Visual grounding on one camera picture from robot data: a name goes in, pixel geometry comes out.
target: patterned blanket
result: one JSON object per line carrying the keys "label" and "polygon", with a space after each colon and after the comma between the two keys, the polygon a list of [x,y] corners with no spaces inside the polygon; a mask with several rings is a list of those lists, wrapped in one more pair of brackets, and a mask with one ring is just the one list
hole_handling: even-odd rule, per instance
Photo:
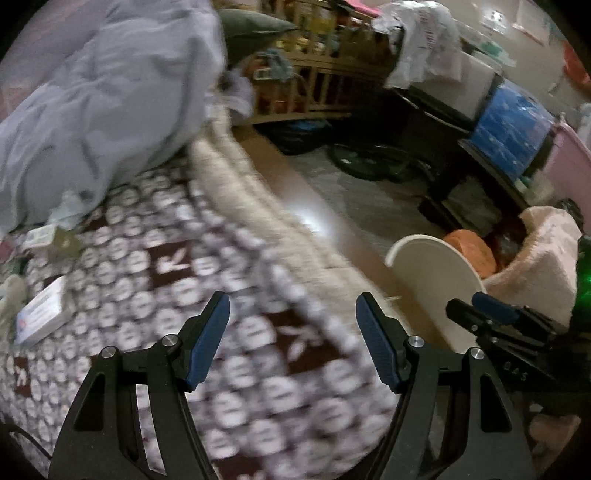
{"label": "patterned blanket", "polygon": [[[49,452],[91,356],[177,332],[216,290],[230,295],[232,316],[207,380],[187,400],[220,478],[337,478],[377,446],[398,399],[361,337],[274,248],[212,208],[185,158],[110,191],[80,237],[79,259],[37,256],[27,267],[31,294],[68,276],[72,320],[31,348],[0,352],[0,410]],[[138,407],[148,461],[164,472],[143,386]]]}

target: white box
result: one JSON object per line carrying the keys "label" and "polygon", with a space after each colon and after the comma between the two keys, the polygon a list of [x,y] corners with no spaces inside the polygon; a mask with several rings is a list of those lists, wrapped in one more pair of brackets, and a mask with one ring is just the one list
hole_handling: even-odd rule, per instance
{"label": "white box", "polygon": [[67,278],[60,277],[43,289],[17,315],[17,345],[34,345],[72,318]]}

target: blue gripper pad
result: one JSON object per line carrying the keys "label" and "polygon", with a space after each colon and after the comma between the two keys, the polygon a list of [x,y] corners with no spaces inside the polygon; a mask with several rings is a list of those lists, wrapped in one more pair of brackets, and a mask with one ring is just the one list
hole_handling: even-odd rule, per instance
{"label": "blue gripper pad", "polygon": [[375,368],[378,371],[379,379],[389,386],[390,390],[394,391],[401,381],[397,375],[396,352],[390,345],[378,322],[378,318],[363,295],[357,297],[355,315],[359,330],[361,330]]}
{"label": "blue gripper pad", "polygon": [[215,305],[207,323],[203,326],[201,335],[191,350],[189,374],[186,378],[191,391],[205,380],[229,319],[230,297],[224,294]]}
{"label": "blue gripper pad", "polygon": [[481,291],[472,296],[472,306],[499,325],[513,325],[519,313],[511,306]]}

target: gray pillow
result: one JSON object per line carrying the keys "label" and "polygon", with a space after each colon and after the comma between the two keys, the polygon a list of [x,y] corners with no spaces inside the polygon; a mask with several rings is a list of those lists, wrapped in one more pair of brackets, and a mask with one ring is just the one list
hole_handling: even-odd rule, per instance
{"label": "gray pillow", "polygon": [[263,50],[285,33],[297,29],[287,20],[250,10],[231,8],[217,13],[222,21],[230,67]]}

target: blue container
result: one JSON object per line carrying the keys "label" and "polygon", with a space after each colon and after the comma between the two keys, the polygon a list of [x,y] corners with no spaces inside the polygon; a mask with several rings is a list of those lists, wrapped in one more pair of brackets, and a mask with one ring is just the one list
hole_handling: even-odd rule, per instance
{"label": "blue container", "polygon": [[530,166],[554,117],[528,92],[505,80],[470,139],[512,181]]}

